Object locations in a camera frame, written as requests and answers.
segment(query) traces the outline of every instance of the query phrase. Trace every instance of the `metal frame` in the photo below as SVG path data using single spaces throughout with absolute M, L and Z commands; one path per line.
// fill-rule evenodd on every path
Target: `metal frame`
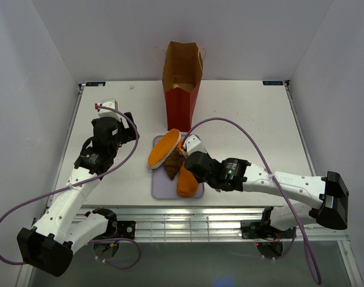
M 351 285 L 353 287 L 363 287 L 356 261 L 354 260 L 353 253 L 350 249 L 350 242 L 346 240 L 338 241 L 338 247 L 340 249 L 342 259 L 344 260 L 344 265 L 347 270 Z
M 315 175 L 315 169 L 311 161 L 301 127 L 299 125 L 298 116 L 295 111 L 292 96 L 290 95 L 289 86 L 284 81 L 286 93 L 289 99 L 292 113 L 296 122 L 297 129 L 301 138 L 302 146 L 310 167 L 310 172 Z M 68 146 L 71 131 L 74 125 L 75 117 L 78 112 L 79 103 L 81 101 L 82 92 L 85 84 L 80 85 L 77 103 L 73 113 L 73 117 L 69 126 L 68 135 L 66 137 L 61 161 L 56 175 L 55 189 L 59 178 L 60 169 L 65 157 L 66 148 Z M 51 204 L 52 198 L 48 200 L 48 206 Z M 107 207 L 112 209 L 120 220 L 136 221 L 136 238 L 135 240 L 143 243 L 171 243 L 171 242 L 243 242 L 255 241 L 244 240 L 241 238 L 240 221 L 249 220 L 257 221 L 261 219 L 263 208 L 199 208 L 199 207 Z M 93 210 L 94 207 L 82 207 L 73 223 L 80 222 L 85 217 L 85 213 Z M 306 232 L 310 240 L 317 241 L 338 241 L 340 252 L 344 260 L 352 286 L 363 286 L 359 275 L 357 265 L 351 253 L 348 236 L 343 231 L 328 230 L 317 224 L 306 226 Z M 301 233 L 298 232 L 298 241 L 302 241 Z M 28 265 L 22 266 L 17 287 L 27 286 L 32 274 L 32 267 Z

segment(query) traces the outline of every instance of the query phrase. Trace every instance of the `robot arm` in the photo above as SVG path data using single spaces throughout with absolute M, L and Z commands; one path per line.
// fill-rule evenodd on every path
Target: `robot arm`
M 266 170 L 257 164 L 237 158 L 221 163 L 212 159 L 198 137 L 190 135 L 183 146 L 187 156 L 185 167 L 198 182 L 206 182 L 217 191 L 245 191 L 282 196 Z M 274 173 L 288 197 L 299 203 L 295 210 L 303 224 L 318 223 L 324 227 L 347 228 L 348 190 L 338 173 L 328 172 L 326 177 L 298 176 Z M 296 221 L 288 206 L 268 207 L 261 222 L 252 224 L 247 236 L 260 238 L 265 229 L 285 231 L 295 227 Z
M 118 109 L 115 100 L 102 106 Z M 110 238 L 117 228 L 116 214 L 108 209 L 96 209 L 75 225 L 71 223 L 88 195 L 102 178 L 81 185 L 77 182 L 94 178 L 108 171 L 119 147 L 136 139 L 134 128 L 125 128 L 118 114 L 98 109 L 94 119 L 93 137 L 85 141 L 68 180 L 70 189 L 62 192 L 30 230 L 22 228 L 17 242 L 24 262 L 47 273 L 60 276 L 71 263 L 73 254 L 96 236 Z M 125 113 L 133 121 L 131 113 Z

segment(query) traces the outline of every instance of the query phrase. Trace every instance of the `white wall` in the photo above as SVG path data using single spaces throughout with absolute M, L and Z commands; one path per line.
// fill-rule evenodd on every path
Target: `white wall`
M 0 216 L 49 192 L 56 175 L 77 85 L 30 0 L 0 0 Z M 44 202 L 0 226 L 0 251 L 21 261 L 16 236 Z M 20 267 L 0 261 L 0 286 L 14 286 Z
M 364 281 L 364 1 L 334 0 L 292 78 L 318 173 L 350 190 L 348 233 Z
M 207 49 L 206 79 L 289 79 L 331 2 L 33 0 L 77 83 L 158 80 L 171 40 Z

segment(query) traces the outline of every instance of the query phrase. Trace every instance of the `paper bag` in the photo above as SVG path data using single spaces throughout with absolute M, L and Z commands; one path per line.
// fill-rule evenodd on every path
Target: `paper bag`
M 190 130 L 202 74 L 203 59 L 196 43 L 170 42 L 163 66 L 168 130 Z

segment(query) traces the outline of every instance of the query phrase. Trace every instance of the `lavender tray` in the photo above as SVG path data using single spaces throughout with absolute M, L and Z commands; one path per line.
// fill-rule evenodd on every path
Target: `lavender tray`
M 155 146 L 162 136 L 156 136 L 152 141 Z M 182 197 L 176 193 L 176 184 L 178 182 L 179 173 L 171 181 L 164 170 L 163 165 L 152 170 L 151 178 L 151 195 L 156 199 L 198 199 L 204 194 L 204 184 L 199 184 L 198 190 L 192 197 Z

